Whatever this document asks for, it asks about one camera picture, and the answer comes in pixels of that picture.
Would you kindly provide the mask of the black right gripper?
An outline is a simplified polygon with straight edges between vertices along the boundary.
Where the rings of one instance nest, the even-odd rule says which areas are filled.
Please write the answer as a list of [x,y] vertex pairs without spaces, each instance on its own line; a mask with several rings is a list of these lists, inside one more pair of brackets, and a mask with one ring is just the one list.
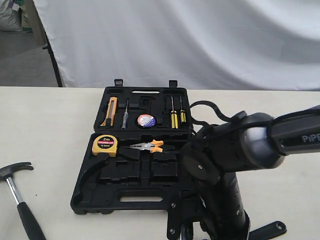
[[198,181],[195,192],[170,201],[167,210],[169,240],[191,240],[198,222],[211,240],[270,240],[287,232],[282,221],[251,230],[237,176],[226,173],[215,185]]

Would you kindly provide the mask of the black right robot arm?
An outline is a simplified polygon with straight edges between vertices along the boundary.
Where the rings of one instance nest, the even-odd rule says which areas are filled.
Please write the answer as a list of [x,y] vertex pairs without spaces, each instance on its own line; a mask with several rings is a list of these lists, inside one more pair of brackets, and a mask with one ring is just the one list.
[[191,240],[195,222],[212,240],[270,240],[285,234],[279,220],[251,230],[237,173],[275,169],[286,156],[319,152],[319,106],[278,117],[245,111],[228,117],[214,103],[204,104],[223,124],[192,121],[200,130],[181,148],[179,161],[196,192],[171,202],[167,238]]

